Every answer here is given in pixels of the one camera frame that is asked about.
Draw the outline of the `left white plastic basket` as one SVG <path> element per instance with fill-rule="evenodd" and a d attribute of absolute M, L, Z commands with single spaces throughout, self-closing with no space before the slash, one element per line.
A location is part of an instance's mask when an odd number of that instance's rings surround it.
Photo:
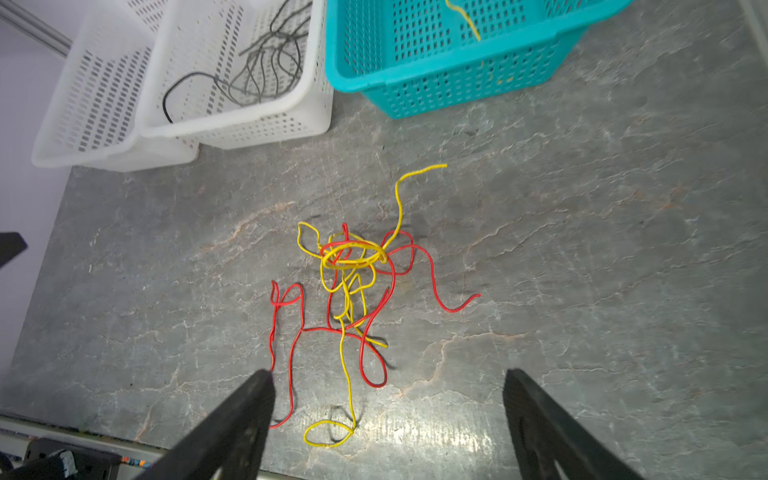
<path fill-rule="evenodd" d="M 135 125 L 166 4 L 96 1 L 72 44 L 32 151 L 39 168 L 132 172 L 190 163 L 196 142 Z"/>

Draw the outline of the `teal plastic basket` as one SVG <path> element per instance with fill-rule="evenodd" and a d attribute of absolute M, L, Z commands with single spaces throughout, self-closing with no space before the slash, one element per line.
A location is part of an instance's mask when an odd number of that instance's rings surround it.
<path fill-rule="evenodd" d="M 330 1 L 326 74 L 392 119 L 547 82 L 626 1 Z"/>

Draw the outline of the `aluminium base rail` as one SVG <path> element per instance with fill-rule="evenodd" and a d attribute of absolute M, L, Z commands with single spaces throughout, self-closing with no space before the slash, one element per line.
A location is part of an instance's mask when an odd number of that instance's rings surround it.
<path fill-rule="evenodd" d="M 1 471 L 67 451 L 83 479 L 137 479 L 167 452 L 140 442 L 1 416 Z"/>

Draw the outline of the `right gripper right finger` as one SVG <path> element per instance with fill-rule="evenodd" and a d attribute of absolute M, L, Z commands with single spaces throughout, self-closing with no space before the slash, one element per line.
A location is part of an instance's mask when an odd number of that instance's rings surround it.
<path fill-rule="evenodd" d="M 503 404 L 524 479 L 638 479 L 525 371 L 506 372 Z"/>

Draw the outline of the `middle white plastic basket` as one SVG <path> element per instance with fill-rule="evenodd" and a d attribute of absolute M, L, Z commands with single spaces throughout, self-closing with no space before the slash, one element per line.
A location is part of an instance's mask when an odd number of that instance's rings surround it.
<path fill-rule="evenodd" d="M 323 1 L 171 1 L 136 124 L 151 138 L 236 149 L 325 133 Z"/>

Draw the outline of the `white plastic basket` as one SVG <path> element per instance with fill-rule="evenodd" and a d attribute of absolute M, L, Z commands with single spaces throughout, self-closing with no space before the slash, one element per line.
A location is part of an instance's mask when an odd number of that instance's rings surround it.
<path fill-rule="evenodd" d="M 135 125 L 166 4 L 96 1 L 72 44 L 32 151 L 39 168 L 132 172 L 190 163 L 196 142 Z"/>
<path fill-rule="evenodd" d="M 323 1 L 171 1 L 136 124 L 151 138 L 236 149 L 325 133 Z"/>

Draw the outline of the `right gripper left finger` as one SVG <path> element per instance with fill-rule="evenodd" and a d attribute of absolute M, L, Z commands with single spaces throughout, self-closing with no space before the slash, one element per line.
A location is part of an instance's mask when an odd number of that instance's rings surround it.
<path fill-rule="evenodd" d="M 141 479 L 255 479 L 275 403 L 272 373 L 258 370 Z"/>

